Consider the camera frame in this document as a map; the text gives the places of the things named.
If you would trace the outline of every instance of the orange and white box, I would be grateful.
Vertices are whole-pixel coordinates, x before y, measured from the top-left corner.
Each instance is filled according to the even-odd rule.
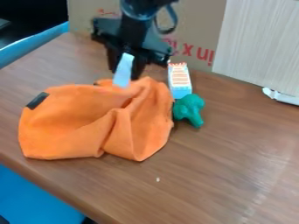
[[[192,84],[187,63],[168,64],[168,84],[174,99],[181,99],[192,93]]]

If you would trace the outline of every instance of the wood grain surface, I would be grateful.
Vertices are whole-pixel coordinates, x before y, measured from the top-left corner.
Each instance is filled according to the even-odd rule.
[[[160,81],[166,74],[157,66],[144,73]],[[206,100],[204,127],[177,122],[166,146],[142,163],[24,158],[23,106],[47,87],[103,77],[111,77],[103,47],[72,34],[2,69],[0,162],[100,223],[298,223],[298,107],[216,74],[191,71],[194,92]]]

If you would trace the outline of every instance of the green toy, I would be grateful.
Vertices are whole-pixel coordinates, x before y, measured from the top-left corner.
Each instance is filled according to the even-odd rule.
[[[204,124],[199,113],[204,106],[204,99],[196,94],[188,94],[174,103],[172,113],[175,120],[187,118],[198,129]]]

